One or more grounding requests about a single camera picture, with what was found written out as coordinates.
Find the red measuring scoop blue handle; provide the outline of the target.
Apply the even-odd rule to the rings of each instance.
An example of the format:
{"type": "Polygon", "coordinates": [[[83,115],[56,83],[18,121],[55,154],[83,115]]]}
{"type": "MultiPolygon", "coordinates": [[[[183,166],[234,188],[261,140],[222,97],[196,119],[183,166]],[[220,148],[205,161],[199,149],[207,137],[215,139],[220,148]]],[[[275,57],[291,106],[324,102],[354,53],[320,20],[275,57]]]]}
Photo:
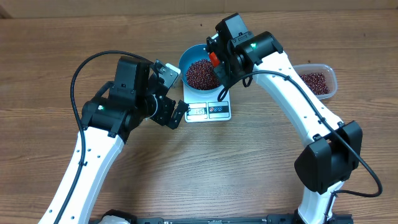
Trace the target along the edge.
{"type": "Polygon", "coordinates": [[[209,54],[209,59],[214,68],[216,68],[220,64],[220,60],[218,59],[218,57],[214,52],[209,54]]]}

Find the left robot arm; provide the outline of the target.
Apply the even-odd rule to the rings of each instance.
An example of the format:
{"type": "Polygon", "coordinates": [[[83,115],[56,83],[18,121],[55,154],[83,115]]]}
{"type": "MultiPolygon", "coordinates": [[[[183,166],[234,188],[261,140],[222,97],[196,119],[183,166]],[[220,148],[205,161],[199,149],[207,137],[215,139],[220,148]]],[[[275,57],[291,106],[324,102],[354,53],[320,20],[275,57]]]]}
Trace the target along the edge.
{"type": "Polygon", "coordinates": [[[175,129],[188,105],[167,98],[179,68],[122,56],[114,81],[104,84],[78,114],[78,138],[63,179],[41,223],[88,223],[110,167],[131,131],[149,118],[175,129]]]}

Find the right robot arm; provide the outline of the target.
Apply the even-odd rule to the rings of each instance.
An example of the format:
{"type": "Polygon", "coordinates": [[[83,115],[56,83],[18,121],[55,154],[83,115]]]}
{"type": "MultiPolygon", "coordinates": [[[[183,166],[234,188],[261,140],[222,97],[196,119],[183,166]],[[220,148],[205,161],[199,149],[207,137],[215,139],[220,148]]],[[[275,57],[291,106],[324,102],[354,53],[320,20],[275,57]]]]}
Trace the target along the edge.
{"type": "Polygon", "coordinates": [[[313,94],[294,70],[279,41],[270,33],[254,35],[237,13],[224,18],[208,37],[205,50],[224,86],[221,101],[239,81],[256,82],[278,103],[298,132],[304,150],[294,163],[304,185],[293,215],[269,215],[268,223],[352,223],[351,215],[331,209],[336,193],[358,167],[363,132],[344,123],[313,94]]]}

